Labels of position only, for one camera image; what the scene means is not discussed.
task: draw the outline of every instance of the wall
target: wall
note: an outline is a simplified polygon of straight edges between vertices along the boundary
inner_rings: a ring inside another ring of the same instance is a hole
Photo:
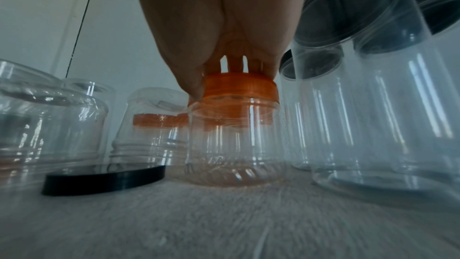
[[[148,86],[180,90],[157,51],[138,0],[90,1],[68,77],[117,90],[109,142],[133,91]]]
[[[0,0],[0,58],[65,77],[88,0]]]

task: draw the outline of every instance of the black line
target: black line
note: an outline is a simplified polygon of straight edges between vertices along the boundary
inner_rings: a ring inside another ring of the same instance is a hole
[[[91,0],[88,0],[88,2],[86,3],[85,12],[83,13],[83,18],[81,19],[80,29],[78,29],[77,39],[75,40],[75,44],[72,50],[72,55],[70,56],[69,66],[67,67],[66,78],[67,78],[67,75],[69,74],[70,65],[72,64],[72,60],[73,60],[73,54],[75,53],[75,48],[77,47],[78,38],[80,37],[81,27],[83,26],[83,22],[85,21],[86,11],[88,10],[88,5],[90,4],[90,1]]]

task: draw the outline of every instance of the gray surface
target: gray surface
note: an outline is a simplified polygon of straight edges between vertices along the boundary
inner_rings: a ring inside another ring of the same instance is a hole
[[[460,258],[456,213],[330,194],[310,174],[217,189],[164,180],[118,193],[0,193],[0,258]]]

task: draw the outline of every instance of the orange cap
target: orange cap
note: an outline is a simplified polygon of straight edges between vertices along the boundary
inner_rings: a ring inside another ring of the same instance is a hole
[[[186,113],[177,116],[160,114],[136,114],[133,117],[133,126],[141,128],[180,128],[188,126]]]
[[[205,77],[203,99],[225,95],[263,98],[279,103],[276,83],[260,74],[229,72]]]

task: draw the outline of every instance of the plastic container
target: plastic container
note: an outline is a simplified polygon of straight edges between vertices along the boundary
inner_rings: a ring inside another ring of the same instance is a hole
[[[30,82],[60,86],[62,81],[48,73],[0,59],[0,82]]]
[[[172,89],[149,87],[134,92],[112,143],[111,162],[166,165],[167,173],[184,173],[187,104],[188,95]]]
[[[0,186],[98,158],[107,106],[71,90],[0,82]]]
[[[309,153],[319,185],[386,202],[413,189],[411,195],[425,197],[444,191],[430,179],[414,188],[410,176],[393,171],[448,171],[446,155],[456,159],[459,152],[459,97],[415,0],[306,0],[291,48],[296,76],[303,77],[318,70],[316,56],[344,54],[335,69],[317,77],[322,82],[299,81],[305,123],[320,125],[307,129],[307,137],[312,132],[321,138],[314,143],[323,145]],[[359,69],[360,95],[350,94],[351,68]],[[331,84],[329,100],[324,82]],[[337,132],[343,139],[333,143]],[[399,201],[411,203],[407,197]]]
[[[276,84],[261,75],[205,78],[201,101],[189,109],[187,179],[209,186],[251,186],[286,170]]]
[[[109,137],[110,124],[112,122],[112,111],[114,109],[115,94],[114,88],[109,85],[105,85],[99,82],[94,82],[85,79],[66,78],[63,80],[64,88],[75,90],[97,98],[107,105],[109,110],[107,118],[105,119],[104,129],[102,134],[101,146],[99,148],[99,154],[101,157],[105,157],[105,151],[107,148],[107,139]]]
[[[291,50],[286,52],[281,59],[279,75],[283,93],[281,108],[284,113],[283,140],[285,141],[286,160],[297,169],[310,170],[305,141],[306,129],[303,124],[302,105]]]
[[[430,152],[433,151],[429,157],[436,159],[439,165],[434,165],[432,162],[424,162],[425,165],[419,165],[417,163],[404,164],[403,170],[406,173],[415,173],[437,179],[443,182],[454,182],[457,185],[460,184],[460,157],[457,149],[457,143],[459,142],[458,132],[459,122],[458,116],[456,116],[458,105],[457,97],[453,94],[453,98],[449,100],[449,94],[453,92],[450,86],[455,87],[457,92],[460,91],[460,67],[458,66],[458,60],[460,59],[460,51],[458,41],[460,39],[460,0],[417,0],[422,14],[428,24],[428,27],[433,34],[433,40],[438,48],[439,53],[444,58],[446,69],[449,77],[444,80],[445,88],[443,91],[436,92],[433,97],[428,97],[428,104],[436,102],[435,105],[431,105],[435,112],[434,115],[429,114],[428,117],[430,123],[426,127],[426,138],[424,142],[426,144],[420,144],[421,147],[425,145],[431,146]],[[426,77],[422,74],[421,83],[428,86],[429,83],[425,81]],[[437,87],[432,87],[432,90],[426,90],[427,94],[433,94],[434,91],[439,90]],[[439,103],[436,100],[436,96],[439,96]]]

